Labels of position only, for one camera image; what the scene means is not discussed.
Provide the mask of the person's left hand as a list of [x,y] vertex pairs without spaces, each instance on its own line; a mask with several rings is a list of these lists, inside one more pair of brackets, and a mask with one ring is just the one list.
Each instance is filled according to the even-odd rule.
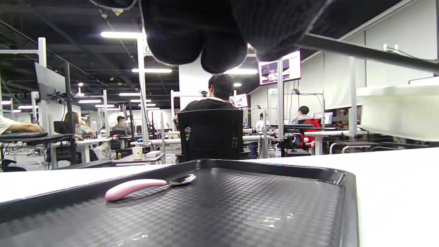
[[248,45],[259,61],[276,61],[297,43],[331,0],[140,0],[146,41],[161,63],[201,59],[211,74],[246,59]]

